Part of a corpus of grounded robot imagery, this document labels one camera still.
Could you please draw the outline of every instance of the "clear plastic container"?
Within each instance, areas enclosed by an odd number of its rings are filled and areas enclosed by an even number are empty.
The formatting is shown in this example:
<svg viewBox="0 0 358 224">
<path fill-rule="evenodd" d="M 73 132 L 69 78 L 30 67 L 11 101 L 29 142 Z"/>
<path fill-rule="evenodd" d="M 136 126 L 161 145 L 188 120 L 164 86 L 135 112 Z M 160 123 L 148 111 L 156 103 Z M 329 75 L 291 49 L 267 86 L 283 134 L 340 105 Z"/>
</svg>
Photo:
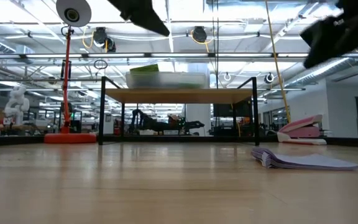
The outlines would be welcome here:
<svg viewBox="0 0 358 224">
<path fill-rule="evenodd" d="M 207 79 L 203 73 L 185 72 L 127 72 L 128 88 L 206 88 Z"/>
</svg>

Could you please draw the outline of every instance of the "white wall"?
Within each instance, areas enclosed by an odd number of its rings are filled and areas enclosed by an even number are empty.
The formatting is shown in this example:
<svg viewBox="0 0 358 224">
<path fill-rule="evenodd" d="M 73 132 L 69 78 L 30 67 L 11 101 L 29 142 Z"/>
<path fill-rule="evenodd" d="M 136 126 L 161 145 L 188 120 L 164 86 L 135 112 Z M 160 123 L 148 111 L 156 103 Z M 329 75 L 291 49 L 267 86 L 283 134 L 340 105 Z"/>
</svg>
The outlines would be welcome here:
<svg viewBox="0 0 358 224">
<path fill-rule="evenodd" d="M 328 84 L 329 126 L 334 137 L 358 138 L 358 85 Z"/>
<path fill-rule="evenodd" d="M 323 129 L 330 129 L 326 81 L 306 86 L 305 91 L 289 91 L 287 103 L 290 107 L 291 121 L 297 121 L 313 115 L 323 115 Z M 268 100 L 268 104 L 259 105 L 259 113 L 284 107 L 283 100 Z"/>
</svg>

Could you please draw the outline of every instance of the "ceiling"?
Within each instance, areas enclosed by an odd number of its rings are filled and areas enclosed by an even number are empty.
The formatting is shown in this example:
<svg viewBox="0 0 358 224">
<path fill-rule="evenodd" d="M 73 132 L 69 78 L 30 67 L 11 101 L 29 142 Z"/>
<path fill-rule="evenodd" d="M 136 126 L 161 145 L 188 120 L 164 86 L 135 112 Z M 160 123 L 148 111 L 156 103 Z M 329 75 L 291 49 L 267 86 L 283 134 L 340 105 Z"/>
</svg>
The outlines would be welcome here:
<svg viewBox="0 0 358 224">
<path fill-rule="evenodd" d="M 61 28 L 65 25 L 57 16 L 56 0 L 23 0 L 23 8 L 16 0 L 0 0 L 0 43 L 17 49 L 24 45 L 35 54 L 64 54 L 66 51 L 65 38 Z M 165 25 L 170 27 L 172 36 L 161 37 L 150 31 L 124 22 L 119 11 L 107 0 L 88 0 L 92 9 L 91 22 L 86 27 L 74 28 L 70 52 L 75 53 L 104 53 L 104 49 L 90 45 L 92 32 L 96 27 L 106 27 L 108 35 L 115 41 L 117 53 L 147 53 L 147 52 L 227 52 L 227 53 L 262 53 L 272 52 L 269 23 L 264 1 L 228 1 L 219 0 L 219 10 L 209 4 L 212 0 L 153 0 L 153 7 Z M 340 13 L 333 3 L 317 3 L 318 1 L 269 1 L 269 13 L 272 20 L 272 35 L 277 52 L 307 53 L 309 47 L 300 38 L 299 33 L 314 21 L 328 15 Z M 203 26 L 211 42 L 197 44 L 188 34 L 195 26 Z M 207 63 L 211 71 L 211 86 L 215 84 L 214 60 L 200 62 L 196 58 L 136 58 L 131 63 L 126 58 L 107 60 L 109 66 L 101 70 L 98 76 L 108 76 L 120 86 L 126 87 L 126 73 L 136 67 L 157 63 L 162 72 L 188 72 L 189 63 Z M 18 63 L 14 60 L 0 60 L 0 78 L 30 78 L 60 77 L 61 59 L 35 59 L 33 63 Z M 95 78 L 98 69 L 93 66 L 94 60 L 73 60 L 72 79 Z M 276 74 L 273 60 L 220 60 L 219 80 L 224 87 L 232 88 L 240 85 L 250 77 L 257 76 L 259 87 L 264 84 L 264 75 Z M 301 66 L 300 59 L 280 60 L 279 70 L 284 80 L 291 80 L 300 73 L 307 73 Z M 29 88 L 60 88 L 60 84 L 26 83 Z M 78 88 L 100 88 L 100 82 L 77 83 Z M 9 85 L 0 83 L 0 88 Z M 61 96 L 59 92 L 46 93 L 34 91 L 36 95 Z M 77 103 L 92 102 L 84 100 L 76 93 L 70 93 L 71 100 Z"/>
</svg>

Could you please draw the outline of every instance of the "black metal table frame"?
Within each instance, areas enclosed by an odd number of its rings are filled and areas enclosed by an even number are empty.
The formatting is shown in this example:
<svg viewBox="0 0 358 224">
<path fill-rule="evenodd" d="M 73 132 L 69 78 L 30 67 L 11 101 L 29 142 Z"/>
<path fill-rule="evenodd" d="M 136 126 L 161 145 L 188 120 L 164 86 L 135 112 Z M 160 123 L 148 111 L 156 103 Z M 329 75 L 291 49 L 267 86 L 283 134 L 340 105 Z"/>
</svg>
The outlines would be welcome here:
<svg viewBox="0 0 358 224">
<path fill-rule="evenodd" d="M 114 81 L 109 79 L 108 77 L 102 77 L 102 88 L 101 88 L 101 99 L 100 99 L 100 116 L 99 116 L 99 145 L 103 145 L 104 138 L 104 106 L 106 103 L 106 82 L 113 84 L 116 88 L 120 88 Z M 254 136 L 255 136 L 255 145 L 258 146 L 260 143 L 259 138 L 259 112 L 258 112 L 258 92 L 257 92 L 257 80 L 256 77 L 251 77 L 243 84 L 237 87 L 237 89 L 241 89 L 244 85 L 252 82 L 252 103 L 254 107 L 253 117 L 254 117 Z M 236 127 L 236 110 L 233 110 L 233 125 Z M 124 136 L 124 124 L 125 124 L 125 103 L 122 102 L 121 105 L 121 127 L 120 127 L 120 137 L 117 138 L 118 141 L 125 141 L 126 137 Z M 175 137 L 180 138 L 183 141 L 186 141 L 184 137 Z"/>
</svg>

